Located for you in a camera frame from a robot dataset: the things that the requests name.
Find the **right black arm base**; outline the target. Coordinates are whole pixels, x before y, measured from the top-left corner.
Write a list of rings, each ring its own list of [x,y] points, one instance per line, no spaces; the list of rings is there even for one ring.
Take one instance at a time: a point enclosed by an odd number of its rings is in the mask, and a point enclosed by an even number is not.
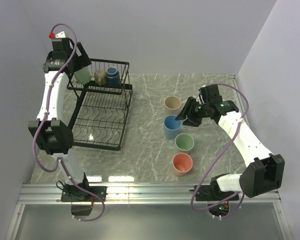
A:
[[[195,200],[197,202],[203,201],[217,201],[216,189],[211,185],[201,185],[195,194]]]

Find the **dark blue glazed mug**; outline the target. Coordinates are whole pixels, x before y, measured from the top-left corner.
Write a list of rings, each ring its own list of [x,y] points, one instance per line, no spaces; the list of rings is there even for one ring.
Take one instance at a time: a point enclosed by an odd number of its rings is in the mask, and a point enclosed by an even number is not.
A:
[[[120,85],[120,73],[115,66],[110,66],[106,69],[106,79],[107,83],[110,86],[119,86]]]

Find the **olive ceramic mug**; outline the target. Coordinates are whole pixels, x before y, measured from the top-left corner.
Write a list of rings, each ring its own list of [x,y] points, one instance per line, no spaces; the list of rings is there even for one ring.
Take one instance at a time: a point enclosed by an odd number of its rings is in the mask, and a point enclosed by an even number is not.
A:
[[[107,83],[107,75],[103,69],[98,69],[94,72],[94,81],[97,85],[103,86]]]

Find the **blue plastic cup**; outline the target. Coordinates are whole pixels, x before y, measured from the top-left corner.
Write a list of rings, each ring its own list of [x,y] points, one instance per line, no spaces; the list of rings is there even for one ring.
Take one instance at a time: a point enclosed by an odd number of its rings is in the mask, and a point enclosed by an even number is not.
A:
[[[164,136],[168,140],[172,140],[177,137],[179,130],[182,126],[181,120],[176,120],[176,115],[167,115],[163,121]]]

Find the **small green plastic cup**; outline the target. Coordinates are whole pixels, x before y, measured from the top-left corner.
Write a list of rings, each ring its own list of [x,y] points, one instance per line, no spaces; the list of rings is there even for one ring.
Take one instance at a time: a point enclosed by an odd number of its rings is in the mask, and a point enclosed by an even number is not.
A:
[[[90,73],[88,67],[85,66],[82,69],[74,72],[74,77],[78,83],[85,85],[91,81],[92,74]]]

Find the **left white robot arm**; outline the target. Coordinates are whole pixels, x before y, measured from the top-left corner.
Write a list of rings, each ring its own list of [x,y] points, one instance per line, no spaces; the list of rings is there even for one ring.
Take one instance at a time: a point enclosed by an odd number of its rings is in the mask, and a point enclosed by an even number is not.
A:
[[[83,85],[89,83],[92,75],[88,70],[91,64],[80,42],[52,34],[52,51],[43,64],[45,87],[42,105],[36,120],[28,123],[33,136],[32,147],[52,156],[55,167],[48,169],[40,161],[37,164],[46,172],[61,169],[65,178],[63,193],[74,196],[79,201],[87,200],[91,195],[89,182],[73,154],[74,135],[72,129],[64,123],[63,108],[67,85],[72,77]]]

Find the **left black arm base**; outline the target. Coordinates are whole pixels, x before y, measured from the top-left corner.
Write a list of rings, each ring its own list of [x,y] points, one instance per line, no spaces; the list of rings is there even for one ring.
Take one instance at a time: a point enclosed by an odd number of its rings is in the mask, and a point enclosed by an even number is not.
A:
[[[97,195],[102,201],[105,201],[107,194],[106,186],[90,186],[87,189],[89,192]],[[61,202],[91,202],[92,196],[74,185],[65,186],[62,190]]]

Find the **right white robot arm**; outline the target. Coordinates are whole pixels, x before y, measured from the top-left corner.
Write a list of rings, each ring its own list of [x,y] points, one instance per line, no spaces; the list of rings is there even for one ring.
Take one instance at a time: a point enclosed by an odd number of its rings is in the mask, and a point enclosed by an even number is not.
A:
[[[244,160],[243,173],[225,173],[212,178],[210,194],[216,200],[222,200],[228,192],[242,192],[253,198],[282,185],[284,158],[260,142],[245,122],[245,115],[232,100],[222,98],[217,83],[202,86],[198,98],[188,97],[176,117],[191,127],[199,127],[204,118],[210,118],[227,133]]]

